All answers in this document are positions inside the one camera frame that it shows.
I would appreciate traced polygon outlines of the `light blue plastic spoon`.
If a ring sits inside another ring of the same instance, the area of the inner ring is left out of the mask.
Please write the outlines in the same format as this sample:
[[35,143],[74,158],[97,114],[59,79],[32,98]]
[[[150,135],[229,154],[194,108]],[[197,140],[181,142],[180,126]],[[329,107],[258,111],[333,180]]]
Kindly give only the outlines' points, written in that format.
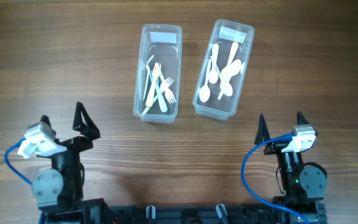
[[212,66],[211,66],[211,71],[209,72],[209,82],[211,84],[215,84],[218,81],[218,72],[216,70],[216,63],[217,63],[217,59],[218,59],[218,53],[219,53],[219,45],[218,44],[213,44],[212,47],[212,55],[211,55],[211,62],[212,62]]

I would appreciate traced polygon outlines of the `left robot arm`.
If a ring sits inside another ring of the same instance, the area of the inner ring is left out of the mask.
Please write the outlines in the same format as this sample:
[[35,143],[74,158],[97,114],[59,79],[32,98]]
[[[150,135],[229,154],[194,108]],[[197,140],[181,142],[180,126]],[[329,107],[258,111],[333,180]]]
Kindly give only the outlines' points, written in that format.
[[80,133],[66,141],[52,139],[53,152],[44,157],[51,168],[37,173],[32,193],[42,211],[41,223],[114,223],[114,213],[102,198],[83,200],[85,168],[80,153],[93,148],[100,131],[89,117],[83,103],[76,103],[73,130]]

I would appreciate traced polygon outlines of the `thin white fork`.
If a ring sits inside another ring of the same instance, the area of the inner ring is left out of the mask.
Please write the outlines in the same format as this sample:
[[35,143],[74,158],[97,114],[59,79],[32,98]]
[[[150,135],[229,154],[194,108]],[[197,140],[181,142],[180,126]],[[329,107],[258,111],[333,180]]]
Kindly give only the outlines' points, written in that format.
[[[160,74],[160,79],[161,79],[162,83],[166,80],[162,73]],[[171,91],[171,89],[167,89],[166,91],[164,91],[164,93],[165,93],[165,98],[169,103],[176,103],[177,102],[173,92]]]

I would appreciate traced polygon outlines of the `thin white spoon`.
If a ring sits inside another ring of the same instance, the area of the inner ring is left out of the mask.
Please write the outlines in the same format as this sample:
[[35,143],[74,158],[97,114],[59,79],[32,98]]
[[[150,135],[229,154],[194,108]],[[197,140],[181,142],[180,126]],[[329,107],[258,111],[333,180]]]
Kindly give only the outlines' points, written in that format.
[[202,103],[205,103],[208,101],[211,91],[208,87],[208,81],[209,81],[209,73],[211,71],[211,60],[208,60],[207,67],[206,67],[206,75],[204,80],[204,85],[199,90],[199,98]]

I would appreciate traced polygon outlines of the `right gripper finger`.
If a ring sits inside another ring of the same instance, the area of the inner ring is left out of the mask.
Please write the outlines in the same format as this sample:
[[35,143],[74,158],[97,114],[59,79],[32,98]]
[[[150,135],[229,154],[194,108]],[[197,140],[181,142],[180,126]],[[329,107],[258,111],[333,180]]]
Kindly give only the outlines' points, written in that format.
[[257,134],[255,136],[254,144],[259,145],[269,139],[270,139],[270,134],[269,134],[269,129],[267,127],[267,123],[265,121],[264,115],[260,114],[259,125],[258,125]]
[[308,122],[308,120],[304,117],[304,115],[301,111],[298,111],[296,114],[296,122],[297,122],[297,125],[309,125],[310,124]]

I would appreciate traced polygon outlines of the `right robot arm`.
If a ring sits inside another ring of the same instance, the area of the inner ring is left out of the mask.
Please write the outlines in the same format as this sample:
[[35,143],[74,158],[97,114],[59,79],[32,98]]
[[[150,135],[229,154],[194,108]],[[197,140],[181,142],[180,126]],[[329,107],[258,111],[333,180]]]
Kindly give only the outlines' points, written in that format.
[[313,147],[318,136],[317,130],[299,111],[296,115],[297,125],[291,132],[289,140],[276,140],[265,146],[265,155],[276,155],[281,178],[282,196],[273,198],[272,203],[289,208],[303,215],[309,223],[327,223],[324,198],[328,174],[315,162],[304,162],[301,156]]

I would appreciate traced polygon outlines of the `light blue plastic fork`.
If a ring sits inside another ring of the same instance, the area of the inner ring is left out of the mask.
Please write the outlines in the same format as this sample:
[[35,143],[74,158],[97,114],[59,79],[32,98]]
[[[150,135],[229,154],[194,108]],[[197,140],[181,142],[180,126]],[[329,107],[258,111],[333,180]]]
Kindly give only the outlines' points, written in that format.
[[158,105],[160,107],[160,110],[161,110],[161,112],[165,113],[165,112],[167,112],[168,108],[167,108],[167,104],[166,104],[165,100],[163,99],[162,91],[161,91],[160,85],[159,85],[159,80],[156,81],[155,90],[157,93],[157,100],[158,100]]

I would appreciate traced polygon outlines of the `curved white plastic fork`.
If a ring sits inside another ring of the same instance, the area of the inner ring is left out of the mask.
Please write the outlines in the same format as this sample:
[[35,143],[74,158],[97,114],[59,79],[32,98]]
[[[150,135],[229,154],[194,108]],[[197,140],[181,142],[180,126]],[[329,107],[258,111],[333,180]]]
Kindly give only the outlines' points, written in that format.
[[146,93],[147,93],[147,87],[148,87],[148,84],[149,84],[149,75],[150,75],[149,63],[150,63],[150,61],[151,61],[153,58],[154,58],[154,55],[152,55],[152,56],[148,59],[148,61],[146,62],[146,64],[145,64],[147,73],[146,73],[146,80],[145,80],[145,88],[144,88],[143,100],[145,100]]

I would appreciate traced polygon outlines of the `yellow plastic spoon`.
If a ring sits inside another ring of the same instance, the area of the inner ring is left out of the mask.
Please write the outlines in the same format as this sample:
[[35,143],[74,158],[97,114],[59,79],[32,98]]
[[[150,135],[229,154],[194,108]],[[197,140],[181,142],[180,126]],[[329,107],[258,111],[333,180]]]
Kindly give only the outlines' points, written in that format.
[[229,53],[229,57],[227,60],[227,65],[221,71],[221,81],[224,82],[226,80],[226,75],[228,71],[230,71],[231,63],[234,60],[239,44],[237,42],[233,42],[231,45],[231,50]]

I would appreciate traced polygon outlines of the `yellow plastic fork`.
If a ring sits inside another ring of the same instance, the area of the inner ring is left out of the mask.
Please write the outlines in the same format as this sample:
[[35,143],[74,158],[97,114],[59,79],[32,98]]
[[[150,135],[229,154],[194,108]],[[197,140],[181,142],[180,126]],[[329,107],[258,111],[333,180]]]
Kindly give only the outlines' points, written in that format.
[[152,71],[152,83],[150,86],[150,90],[149,93],[147,95],[147,100],[146,100],[146,107],[150,108],[153,105],[153,99],[154,99],[154,94],[155,94],[155,86],[157,84],[157,80],[160,76],[161,73],[161,64],[156,62],[154,65],[154,69]]

